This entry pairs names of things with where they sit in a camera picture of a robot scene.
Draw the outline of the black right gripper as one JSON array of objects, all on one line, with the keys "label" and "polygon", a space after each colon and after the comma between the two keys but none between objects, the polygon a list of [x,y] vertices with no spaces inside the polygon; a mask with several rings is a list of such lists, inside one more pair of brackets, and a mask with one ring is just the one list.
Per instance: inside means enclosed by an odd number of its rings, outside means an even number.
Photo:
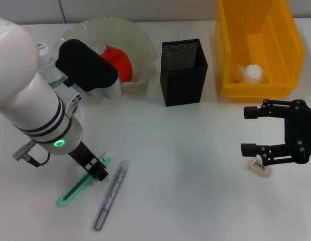
[{"label": "black right gripper", "polygon": [[282,145],[241,144],[244,157],[260,156],[264,166],[306,164],[311,155],[311,108],[302,99],[293,101],[264,99],[260,108],[244,107],[245,119],[276,117],[285,119],[285,143]]}]

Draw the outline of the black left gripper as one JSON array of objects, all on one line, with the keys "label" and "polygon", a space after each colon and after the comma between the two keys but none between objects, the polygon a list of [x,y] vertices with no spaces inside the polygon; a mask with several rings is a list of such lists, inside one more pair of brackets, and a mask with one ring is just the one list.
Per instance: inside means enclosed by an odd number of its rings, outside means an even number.
[{"label": "black left gripper", "polygon": [[77,147],[69,153],[69,156],[83,167],[95,180],[102,181],[108,175],[107,164],[109,159],[105,157],[97,159],[83,142],[80,142]]}]

